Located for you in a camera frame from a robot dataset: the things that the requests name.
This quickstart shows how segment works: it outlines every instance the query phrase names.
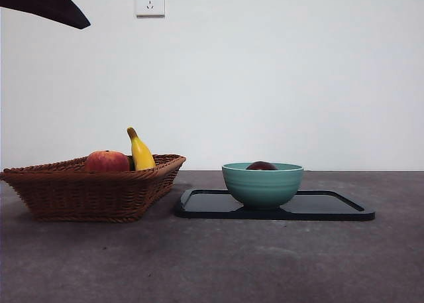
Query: black tray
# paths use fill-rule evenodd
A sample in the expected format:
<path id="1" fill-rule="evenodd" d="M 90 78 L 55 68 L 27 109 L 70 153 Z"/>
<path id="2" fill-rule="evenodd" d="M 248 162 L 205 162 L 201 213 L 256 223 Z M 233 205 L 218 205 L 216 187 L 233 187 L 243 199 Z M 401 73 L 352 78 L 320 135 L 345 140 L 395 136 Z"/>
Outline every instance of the black tray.
<path id="1" fill-rule="evenodd" d="M 286 204 L 274 210 L 252 210 L 236 201 L 228 190 L 186 190 L 174 208 L 178 217 L 212 219 L 273 220 L 373 220 L 375 211 L 326 190 L 298 191 Z"/>

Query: wall socket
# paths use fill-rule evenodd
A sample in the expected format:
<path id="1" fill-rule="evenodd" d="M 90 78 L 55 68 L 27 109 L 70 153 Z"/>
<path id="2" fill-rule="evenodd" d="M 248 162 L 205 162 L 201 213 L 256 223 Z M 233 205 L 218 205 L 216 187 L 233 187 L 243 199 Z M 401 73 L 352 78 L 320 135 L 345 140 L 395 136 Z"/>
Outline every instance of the wall socket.
<path id="1" fill-rule="evenodd" d="M 165 17 L 165 0 L 136 0 L 136 16 Z"/>

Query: banana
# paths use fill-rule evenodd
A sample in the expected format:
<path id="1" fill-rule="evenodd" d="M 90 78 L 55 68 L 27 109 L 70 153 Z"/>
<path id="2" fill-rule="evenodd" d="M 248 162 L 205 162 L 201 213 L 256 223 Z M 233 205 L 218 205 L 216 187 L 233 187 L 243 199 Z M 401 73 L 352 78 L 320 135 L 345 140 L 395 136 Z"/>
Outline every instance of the banana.
<path id="1" fill-rule="evenodd" d="M 131 139 L 131 153 L 135 170 L 155 167 L 156 163 L 154 162 L 152 153 L 149 151 L 146 144 L 139 139 L 136 131 L 132 127 L 128 127 L 127 133 Z"/>

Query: teal bowl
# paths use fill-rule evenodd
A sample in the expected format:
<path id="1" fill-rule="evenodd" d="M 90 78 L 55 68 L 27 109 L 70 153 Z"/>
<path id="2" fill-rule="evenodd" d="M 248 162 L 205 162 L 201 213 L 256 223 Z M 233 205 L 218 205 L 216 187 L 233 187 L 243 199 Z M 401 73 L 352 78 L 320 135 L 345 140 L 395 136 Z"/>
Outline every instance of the teal bowl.
<path id="1" fill-rule="evenodd" d="M 247 170 L 249 162 L 222 166 L 229 193 L 247 208 L 274 209 L 290 201 L 300 187 L 303 167 L 274 162 L 277 170 Z"/>

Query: gray countertop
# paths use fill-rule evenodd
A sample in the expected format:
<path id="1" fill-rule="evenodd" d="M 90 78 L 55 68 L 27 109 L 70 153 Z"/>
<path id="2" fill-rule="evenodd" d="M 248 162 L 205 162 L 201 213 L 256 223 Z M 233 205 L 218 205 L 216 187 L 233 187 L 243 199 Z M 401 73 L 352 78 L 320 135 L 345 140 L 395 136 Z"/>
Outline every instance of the gray countertop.
<path id="1" fill-rule="evenodd" d="M 3 185 L 2 302 L 424 302 L 424 172 L 305 172 L 372 221 L 176 217 L 189 188 L 225 185 L 180 171 L 137 222 L 39 223 Z"/>

